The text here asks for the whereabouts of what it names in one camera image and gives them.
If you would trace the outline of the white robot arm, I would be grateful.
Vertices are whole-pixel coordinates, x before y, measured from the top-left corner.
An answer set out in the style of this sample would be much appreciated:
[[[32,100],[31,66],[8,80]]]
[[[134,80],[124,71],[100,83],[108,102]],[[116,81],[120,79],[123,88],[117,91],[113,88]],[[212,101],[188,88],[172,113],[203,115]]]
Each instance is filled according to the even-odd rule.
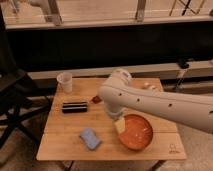
[[[98,89],[111,117],[124,107],[213,133],[213,97],[134,88],[131,74],[116,69]]]

